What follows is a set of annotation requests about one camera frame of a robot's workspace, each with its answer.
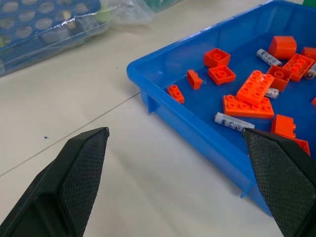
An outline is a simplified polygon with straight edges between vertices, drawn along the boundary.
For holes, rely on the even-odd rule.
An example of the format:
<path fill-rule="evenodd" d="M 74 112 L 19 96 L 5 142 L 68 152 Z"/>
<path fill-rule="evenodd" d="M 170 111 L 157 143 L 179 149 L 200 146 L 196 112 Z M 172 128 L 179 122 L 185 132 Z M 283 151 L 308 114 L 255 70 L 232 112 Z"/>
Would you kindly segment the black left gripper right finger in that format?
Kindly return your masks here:
<path fill-rule="evenodd" d="M 293 140 L 242 132 L 260 193 L 285 237 L 316 235 L 316 163 Z"/>

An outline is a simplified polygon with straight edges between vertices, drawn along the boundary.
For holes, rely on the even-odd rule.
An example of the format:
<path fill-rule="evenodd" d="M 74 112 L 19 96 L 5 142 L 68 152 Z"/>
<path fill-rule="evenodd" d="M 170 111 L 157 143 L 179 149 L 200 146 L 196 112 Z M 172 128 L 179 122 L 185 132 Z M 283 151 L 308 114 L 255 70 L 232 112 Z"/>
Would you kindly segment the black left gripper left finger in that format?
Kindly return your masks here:
<path fill-rule="evenodd" d="M 81 237 L 95 203 L 107 127 L 69 139 L 30 183 L 0 226 L 2 237 Z"/>

